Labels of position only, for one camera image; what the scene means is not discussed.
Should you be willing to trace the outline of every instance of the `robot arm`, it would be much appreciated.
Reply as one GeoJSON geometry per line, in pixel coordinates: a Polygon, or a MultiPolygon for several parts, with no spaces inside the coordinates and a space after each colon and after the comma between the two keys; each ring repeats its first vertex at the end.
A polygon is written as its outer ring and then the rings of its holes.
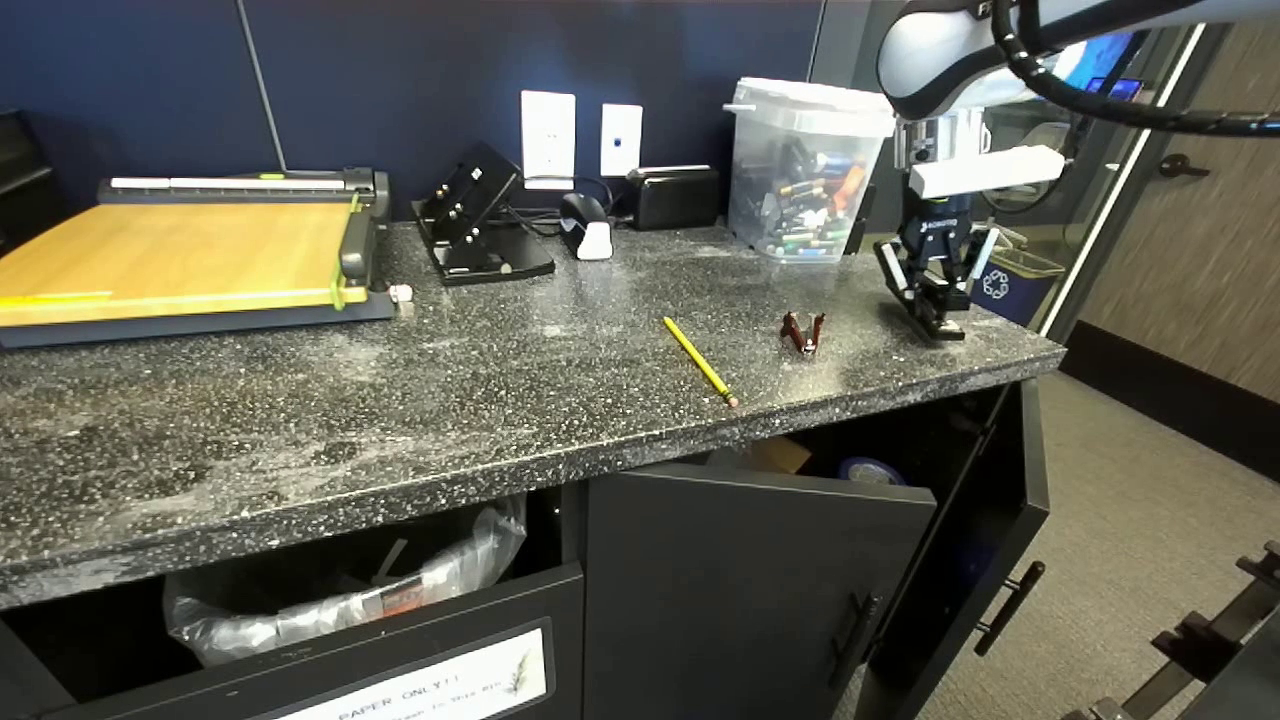
{"type": "Polygon", "coordinates": [[[1172,28],[1202,20],[1280,15],[1280,0],[908,0],[879,45],[879,89],[900,130],[908,212],[894,241],[874,246],[885,284],[933,340],[959,340],[951,311],[970,305],[970,284],[992,262],[997,233],[970,223],[970,191],[1059,177],[1049,147],[984,155],[980,109],[998,93],[976,79],[1009,69],[1034,98],[1131,130],[1202,137],[1280,137],[1280,117],[1164,114],[1115,104],[1064,86],[1049,51],[1118,28],[1172,28]]]}

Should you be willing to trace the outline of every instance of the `open cabinet door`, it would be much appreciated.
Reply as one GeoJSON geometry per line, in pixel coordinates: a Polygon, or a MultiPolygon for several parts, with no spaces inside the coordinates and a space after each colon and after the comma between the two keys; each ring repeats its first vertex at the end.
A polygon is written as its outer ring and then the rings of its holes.
{"type": "Polygon", "coordinates": [[[591,479],[582,716],[833,716],[933,509],[701,465],[591,479]]]}

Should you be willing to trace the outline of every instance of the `yellow pencil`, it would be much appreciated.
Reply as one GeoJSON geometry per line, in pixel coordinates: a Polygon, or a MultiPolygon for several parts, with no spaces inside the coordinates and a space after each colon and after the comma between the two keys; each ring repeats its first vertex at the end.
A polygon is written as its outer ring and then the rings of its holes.
{"type": "Polygon", "coordinates": [[[713,360],[684,337],[684,327],[679,327],[672,316],[662,316],[662,323],[666,323],[672,340],[684,348],[684,356],[705,372],[705,380],[713,384],[713,391],[721,391],[725,405],[735,407],[735,396],[733,396],[733,387],[725,384],[725,376],[713,367],[713,360]]]}

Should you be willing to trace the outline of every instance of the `clear plastic box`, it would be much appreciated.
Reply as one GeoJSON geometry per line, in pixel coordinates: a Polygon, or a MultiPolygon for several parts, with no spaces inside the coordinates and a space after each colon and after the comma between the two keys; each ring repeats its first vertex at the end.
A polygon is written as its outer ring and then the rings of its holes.
{"type": "Polygon", "coordinates": [[[778,263],[836,263],[894,121],[879,93],[745,76],[726,228],[778,263]]]}

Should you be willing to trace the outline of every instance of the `speckled countertop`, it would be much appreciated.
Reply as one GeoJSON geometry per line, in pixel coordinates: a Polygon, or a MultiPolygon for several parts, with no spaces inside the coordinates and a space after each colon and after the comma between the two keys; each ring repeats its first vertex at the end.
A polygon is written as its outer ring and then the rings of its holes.
{"type": "Polygon", "coordinates": [[[0,608],[1029,380],[1059,348],[986,311],[929,348],[870,262],[774,270],[721,233],[620,236],[612,263],[441,290],[324,332],[0,356],[0,608]],[[810,363],[778,311],[829,311],[810,363]],[[726,407],[662,337],[735,384],[726,407]]]}

